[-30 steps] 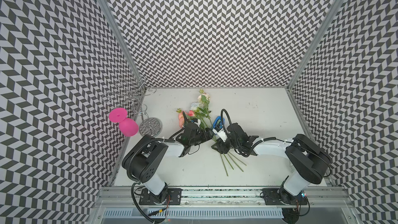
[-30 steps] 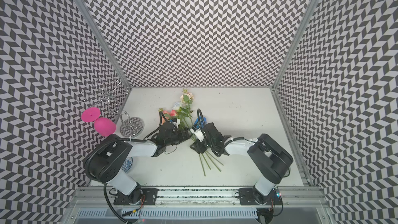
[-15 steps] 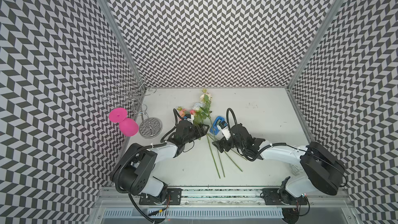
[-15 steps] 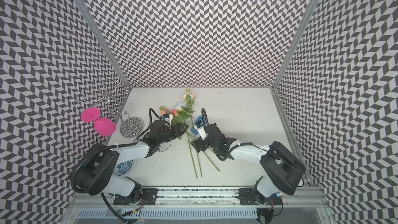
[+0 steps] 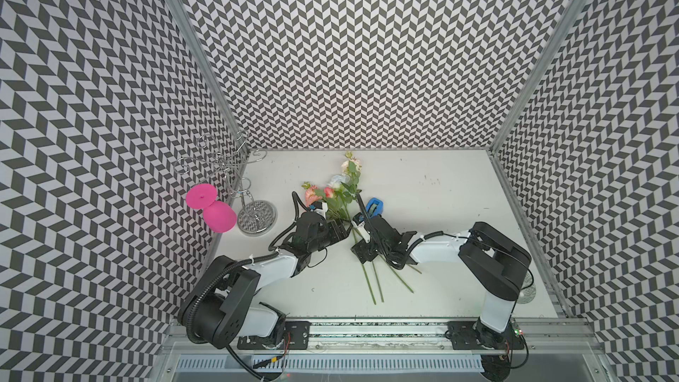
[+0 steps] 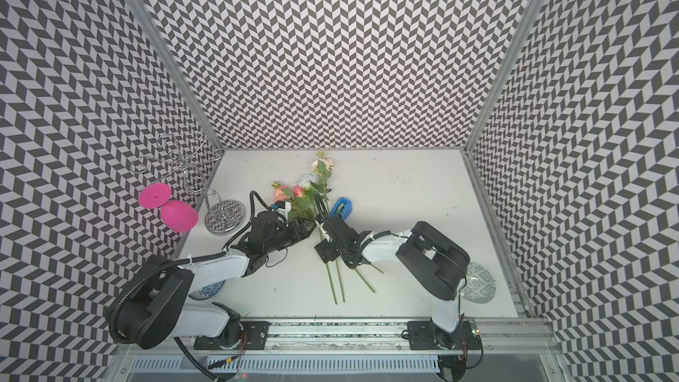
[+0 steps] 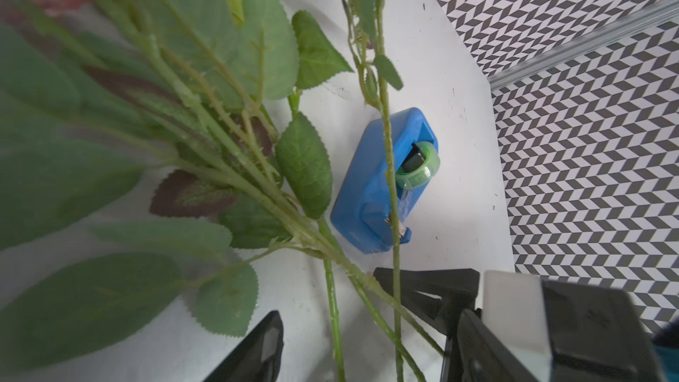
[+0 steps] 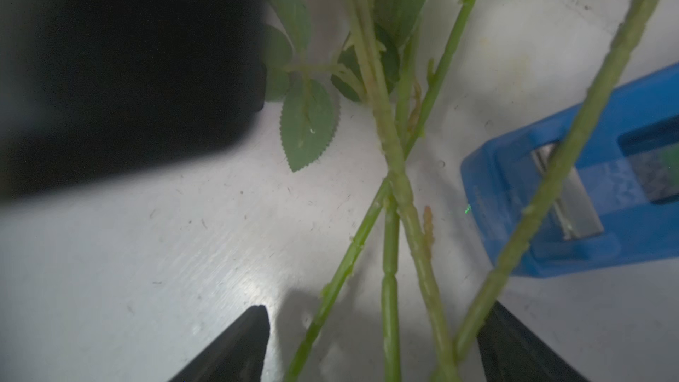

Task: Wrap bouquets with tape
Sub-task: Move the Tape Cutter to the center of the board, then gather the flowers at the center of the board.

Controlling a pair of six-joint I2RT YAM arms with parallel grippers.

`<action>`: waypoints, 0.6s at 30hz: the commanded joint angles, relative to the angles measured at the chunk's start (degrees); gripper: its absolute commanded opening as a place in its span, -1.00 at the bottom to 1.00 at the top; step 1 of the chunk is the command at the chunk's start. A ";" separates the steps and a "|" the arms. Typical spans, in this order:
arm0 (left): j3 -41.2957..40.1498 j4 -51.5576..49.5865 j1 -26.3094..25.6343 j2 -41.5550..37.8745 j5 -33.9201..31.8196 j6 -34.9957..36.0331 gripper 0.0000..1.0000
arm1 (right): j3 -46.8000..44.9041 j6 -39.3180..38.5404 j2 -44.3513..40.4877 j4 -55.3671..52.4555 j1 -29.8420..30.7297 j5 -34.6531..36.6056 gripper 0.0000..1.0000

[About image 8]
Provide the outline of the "blue tape dispenser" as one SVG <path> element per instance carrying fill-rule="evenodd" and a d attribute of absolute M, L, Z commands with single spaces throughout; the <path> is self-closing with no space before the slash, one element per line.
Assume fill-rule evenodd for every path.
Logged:
<path fill-rule="evenodd" d="M 498 263 L 578 108 L 487 141 L 461 175 Z M 548 278 L 678 255 L 678 68 L 617 88 L 514 273 Z"/>

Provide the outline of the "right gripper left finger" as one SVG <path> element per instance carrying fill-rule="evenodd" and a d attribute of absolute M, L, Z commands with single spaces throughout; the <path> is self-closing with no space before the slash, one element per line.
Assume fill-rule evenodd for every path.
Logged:
<path fill-rule="evenodd" d="M 251 306 L 170 381 L 259 382 L 270 335 L 266 307 Z"/>

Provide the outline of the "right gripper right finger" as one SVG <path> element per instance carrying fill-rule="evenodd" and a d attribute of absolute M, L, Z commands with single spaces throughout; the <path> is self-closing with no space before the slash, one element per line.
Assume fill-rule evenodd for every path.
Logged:
<path fill-rule="evenodd" d="M 581 373 L 496 302 L 477 336 L 488 381 L 578 381 Z"/>

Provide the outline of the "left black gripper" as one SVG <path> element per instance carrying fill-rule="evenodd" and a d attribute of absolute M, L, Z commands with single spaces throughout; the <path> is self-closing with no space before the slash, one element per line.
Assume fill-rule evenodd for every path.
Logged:
<path fill-rule="evenodd" d="M 1 198 L 231 148 L 265 102 L 265 0 L 1 0 Z"/>

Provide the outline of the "artificial rose bouquet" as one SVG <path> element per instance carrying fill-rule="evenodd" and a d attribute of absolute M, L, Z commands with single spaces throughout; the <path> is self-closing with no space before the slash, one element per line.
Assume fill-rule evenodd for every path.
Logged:
<path fill-rule="evenodd" d="M 368 102 L 371 105 L 377 124 L 381 150 L 387 161 L 388 173 L 375 196 L 371 208 L 366 213 L 360 230 L 353 238 L 341 264 L 339 265 L 316 316 L 309 326 L 305 338 L 297 348 L 295 356 L 286 370 L 284 380 L 298 380 L 307 362 L 325 320 L 334 305 L 347 277 L 353 272 L 355 261 L 364 248 L 364 242 L 371 231 L 383 205 L 393 197 L 398 215 L 401 218 L 411 256 L 414 260 L 418 282 L 428 318 L 433 331 L 434 346 L 438 357 L 436 378 L 441 381 L 459 380 L 458 365 L 465 359 L 471 343 L 475 341 L 490 315 L 500 293 L 507 285 L 509 274 L 519 264 L 527 251 L 529 243 L 537 233 L 546 217 L 548 209 L 555 203 L 562 190 L 567 173 L 576 164 L 585 145 L 597 127 L 604 109 L 608 105 L 613 89 L 623 70 L 631 59 L 631 54 L 640 43 L 646 25 L 654 14 L 660 0 L 631 0 L 624 21 L 620 24 L 612 40 L 608 54 L 597 72 L 585 100 L 572 123 L 565 140 L 548 161 L 544 179 L 537 193 L 523 211 L 523 217 L 512 234 L 509 243 L 502 249 L 494 270 L 488 273 L 483 285 L 477 292 L 455 335 L 448 331 L 444 316 L 440 289 L 426 254 L 428 245 L 417 209 L 413 203 L 410 179 L 406 174 L 406 149 L 401 144 L 392 109 L 387 100 L 387 88 L 378 63 L 377 37 L 374 33 L 373 18 L 369 8 L 374 0 L 347 0 L 348 15 L 351 19 L 354 44 L 357 47 L 362 74 L 367 77 Z"/>

